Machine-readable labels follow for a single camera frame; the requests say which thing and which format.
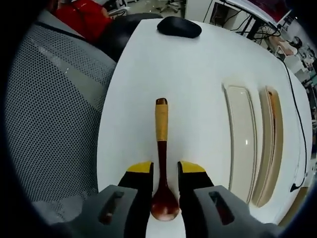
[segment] black cable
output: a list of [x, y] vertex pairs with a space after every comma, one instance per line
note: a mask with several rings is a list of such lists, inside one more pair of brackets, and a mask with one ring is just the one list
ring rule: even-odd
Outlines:
[[271, 37], [271, 36], [279, 37], [280, 35], [281, 35], [281, 32], [278, 30], [278, 28], [276, 28], [276, 30], [275, 30], [274, 33], [269, 34], [269, 35], [265, 36], [264, 38], [263, 38], [263, 37], [260, 37], [260, 38], [253, 38], [253, 39], [255, 39], [255, 40], [258, 40], [258, 39], [266, 39], [266, 38], [269, 38], [269, 37]]
[[263, 32], [263, 33], [257, 32], [256, 34], [262, 34], [262, 35], [266, 35], [266, 36], [264, 36], [264, 37], [258, 37], [258, 38], [253, 38], [253, 40], [264, 40], [264, 39], [266, 39], [266, 38], [269, 38], [270, 36], [279, 37], [279, 36], [281, 35], [281, 33], [278, 32], [279, 34], [278, 34], [278, 35], [275, 35], [276, 32], [277, 32], [277, 30], [276, 30], [274, 33], [272, 33], [272, 34], [267, 33], [267, 32]]
[[207, 12], [206, 12], [206, 15], [205, 15], [205, 17], [204, 17], [203, 22], [205, 22], [205, 20], [206, 20], [206, 17], [207, 17], [207, 14], [208, 14], [208, 12], [209, 12], [209, 8], [210, 8], [212, 2], [213, 2], [213, 0], [210, 1], [209, 7], [208, 7], [208, 10], [207, 10]]
[[[247, 12], [248, 14], [250, 14], [250, 16], [253, 16], [253, 18], [254, 19], [258, 19], [259, 17], [258, 16], [256, 16], [256, 15], [254, 15], [252, 12], [250, 12], [250, 11], [248, 11], [248, 10], [246, 10], [246, 9], [244, 9], [244, 8], [241, 8], [240, 6], [238, 6], [238, 5], [235, 5], [235, 4], [231, 4], [231, 3], [229, 3], [229, 2], [226, 2], [225, 0], [220, 0], [220, 1], [222, 1], [222, 2], [224, 2], [224, 3], [226, 3], [226, 4], [228, 4], [228, 5], [231, 5], [231, 6], [234, 6], [234, 7], [236, 7], [236, 8], [238, 8], [238, 9], [240, 9], [241, 11], [244, 11], [244, 12]], [[261, 37], [261, 38], [254, 38], [254, 40], [263, 40], [263, 39], [266, 39], [266, 38], [268, 38], [268, 37], [270, 37], [270, 36], [276, 36], [276, 37], [278, 37], [278, 36], [280, 36], [281, 35], [281, 33], [278, 31], [278, 28], [277, 27], [275, 27], [276, 28], [276, 30], [275, 30], [275, 32], [272, 34], [272, 35], [268, 35], [267, 37]]]
[[261, 29], [261, 31], [262, 31], [262, 37], [263, 37], [263, 34], [264, 34], [263, 27], [261, 27], [260, 29]]
[[292, 85], [292, 81], [291, 81], [291, 76], [289, 75], [289, 71], [288, 71], [288, 68], [285, 64], [285, 62], [278, 58], [280, 61], [282, 61], [282, 63], [284, 64], [285, 68], [286, 68], [286, 71], [287, 71], [287, 75], [288, 75], [288, 80], [289, 80], [289, 83], [291, 85], [291, 91], [292, 91], [292, 96], [293, 96], [293, 100], [294, 100], [294, 104], [295, 104], [295, 108], [296, 108], [296, 112], [297, 112], [297, 115], [298, 115], [298, 119], [299, 119], [299, 123], [301, 125], [301, 129], [302, 129], [302, 134], [303, 134], [303, 138], [304, 138], [304, 146], [305, 146], [305, 172], [304, 172], [304, 177], [303, 177], [303, 181], [301, 182], [301, 184], [299, 186], [296, 186], [295, 183], [292, 184], [292, 187], [291, 187], [291, 190], [290, 192], [292, 191], [295, 191], [297, 189], [299, 189], [304, 181], [305, 181], [305, 177], [306, 177], [306, 169], [307, 169], [307, 148], [306, 148], [306, 138], [305, 138], [305, 133], [304, 133], [304, 129], [303, 129], [303, 124], [302, 124], [302, 119], [301, 119], [301, 116], [299, 114], [299, 111], [298, 111], [298, 108], [297, 108], [297, 104], [296, 104], [296, 100], [295, 100], [295, 95], [294, 95], [294, 90], [293, 90], [293, 85]]
[[236, 31], [236, 30], [239, 30], [239, 28], [243, 25], [243, 23], [245, 23], [249, 18], [251, 17], [251, 15], [250, 16], [248, 16], [242, 23], [241, 23], [241, 25], [237, 28], [237, 29], [233, 29], [233, 30], [230, 30], [230, 31]]
[[224, 25], [228, 22], [228, 20], [230, 20], [231, 18], [235, 17], [236, 15], [238, 15], [242, 10], [238, 11], [236, 14], [232, 15], [231, 17], [229, 17], [222, 25], [222, 27], [224, 27]]

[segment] white plate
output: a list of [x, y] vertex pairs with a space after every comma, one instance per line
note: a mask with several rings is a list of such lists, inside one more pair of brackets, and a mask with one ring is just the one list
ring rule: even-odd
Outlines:
[[257, 137], [252, 102], [248, 90], [244, 87], [229, 85], [224, 89], [232, 147], [229, 189], [248, 203], [252, 194], [257, 161]]

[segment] red jacket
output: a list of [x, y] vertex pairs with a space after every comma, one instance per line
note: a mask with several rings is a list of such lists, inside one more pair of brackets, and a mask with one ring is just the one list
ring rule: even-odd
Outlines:
[[112, 22], [102, 14], [102, 6], [93, 0], [77, 0], [63, 4], [54, 15], [85, 37], [91, 43], [97, 41], [105, 26]]

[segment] yellow tape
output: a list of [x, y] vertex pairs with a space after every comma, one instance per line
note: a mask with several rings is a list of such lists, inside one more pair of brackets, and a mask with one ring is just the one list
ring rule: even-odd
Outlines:
[[151, 163], [152, 163], [151, 161], [146, 161], [146, 162], [134, 164], [127, 169], [127, 172], [149, 173]]
[[155, 121], [157, 141], [167, 141], [168, 105], [156, 105]]
[[203, 167], [187, 161], [180, 161], [183, 173], [206, 172]]

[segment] white table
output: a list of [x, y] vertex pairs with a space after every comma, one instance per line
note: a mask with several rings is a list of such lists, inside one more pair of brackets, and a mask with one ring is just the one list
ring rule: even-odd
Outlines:
[[[151, 19], [139, 24], [115, 69], [99, 131], [99, 191], [117, 184], [130, 165], [147, 160], [155, 163], [156, 190], [154, 111], [155, 100], [160, 97], [166, 97], [169, 103], [167, 173], [174, 192], [178, 191], [176, 162], [179, 160], [198, 163], [214, 184], [228, 187], [231, 145], [222, 83], [240, 81], [249, 89], [256, 120], [258, 158], [263, 142], [258, 91], [269, 85], [279, 93], [282, 107], [282, 163], [272, 199], [262, 208], [250, 205], [250, 210], [262, 222], [278, 223], [297, 195], [297, 191], [289, 193], [289, 189], [293, 182], [297, 185], [301, 182], [305, 164], [303, 138], [283, 64], [259, 45], [226, 29], [197, 23], [202, 27], [201, 35], [187, 39], [161, 35], [157, 32], [159, 22], [160, 19]], [[310, 159], [312, 126], [308, 98], [301, 83], [290, 74], [306, 135], [307, 159]], [[184, 237], [181, 216], [173, 222], [158, 222], [157, 226], [150, 217], [149, 237], [171, 230], [175, 232], [174, 237]]]
[[[278, 24], [278, 22], [276, 22], [269, 14], [267, 14], [261, 8], [254, 5], [248, 0], [226, 0], [226, 2], [234, 4], [248, 12], [252, 12], [254, 15], [256, 15], [258, 18], [262, 19], [265, 22], [269, 22], [273, 25]], [[209, 23], [208, 21], [211, 17], [215, 3], [223, 4], [223, 2], [220, 0], [187, 0], [185, 18], [189, 20]]]

